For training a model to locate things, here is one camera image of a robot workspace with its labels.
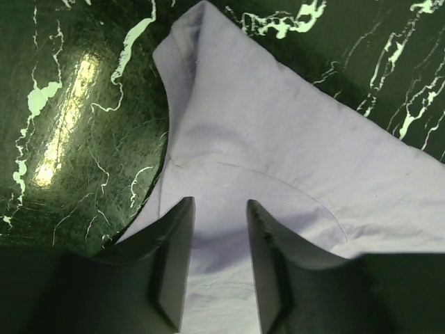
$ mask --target glossy surface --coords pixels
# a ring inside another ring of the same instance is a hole
[[[444,2],[213,1],[278,61],[437,160]],[[93,254],[132,222],[167,139],[152,52],[195,3],[0,4],[0,244]]]

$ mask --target t-shirt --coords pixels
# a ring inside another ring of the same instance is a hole
[[[195,198],[182,333],[260,333],[249,199],[342,257],[444,251],[444,166],[278,63],[209,2],[173,24],[154,60],[168,150],[121,240]]]

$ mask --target folded cloth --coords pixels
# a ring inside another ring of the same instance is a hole
[[[195,197],[182,333],[260,333],[249,199],[343,257],[444,251],[444,166],[278,63],[209,2],[173,24],[154,60],[168,151],[121,240]]]

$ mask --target green marble pattern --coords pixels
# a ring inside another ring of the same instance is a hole
[[[168,137],[152,52],[195,3],[0,4],[0,244],[92,255],[134,220]],[[213,3],[308,82],[444,158],[444,0]]]

